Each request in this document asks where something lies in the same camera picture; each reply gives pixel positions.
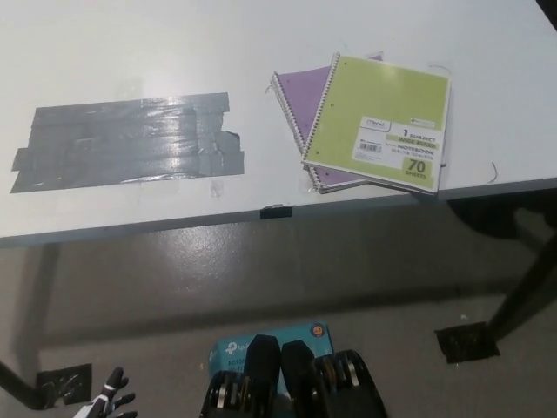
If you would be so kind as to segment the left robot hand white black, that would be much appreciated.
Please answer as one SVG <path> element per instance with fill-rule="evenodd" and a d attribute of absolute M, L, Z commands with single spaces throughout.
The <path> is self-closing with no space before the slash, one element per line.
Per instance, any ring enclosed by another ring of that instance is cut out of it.
<path fill-rule="evenodd" d="M 135 393 L 119 396 L 129 383 L 129 378 L 124 375 L 122 367 L 115 367 L 105 381 L 99 394 L 88 403 L 84 404 L 74 415 L 74 418 L 136 418 L 136 410 L 122 411 L 121 408 L 136 399 Z"/>

